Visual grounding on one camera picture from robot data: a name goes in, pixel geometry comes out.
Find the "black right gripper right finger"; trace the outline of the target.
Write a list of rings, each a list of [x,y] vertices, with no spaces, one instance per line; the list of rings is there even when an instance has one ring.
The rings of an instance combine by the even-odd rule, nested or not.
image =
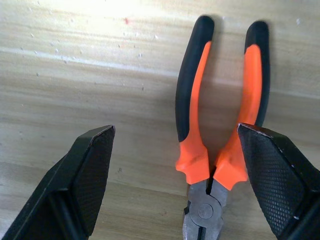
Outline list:
[[[285,135],[240,123],[248,177],[277,240],[320,240],[320,170]]]

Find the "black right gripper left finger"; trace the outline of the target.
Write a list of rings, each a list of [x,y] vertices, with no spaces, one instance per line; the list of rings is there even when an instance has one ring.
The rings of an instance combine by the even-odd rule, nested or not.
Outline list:
[[[80,135],[1,240],[88,240],[105,195],[115,133],[106,125]]]

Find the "orange and black handled pliers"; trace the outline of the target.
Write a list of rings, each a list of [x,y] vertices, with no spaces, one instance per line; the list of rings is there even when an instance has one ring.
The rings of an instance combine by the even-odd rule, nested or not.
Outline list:
[[[182,225],[183,240],[219,240],[228,193],[248,179],[236,130],[210,166],[199,128],[199,98],[213,42],[215,23],[207,15],[195,22],[180,67],[175,93],[175,122],[180,154],[175,167],[189,184]],[[253,22],[244,44],[243,89],[238,123],[262,126],[270,94],[269,26]]]

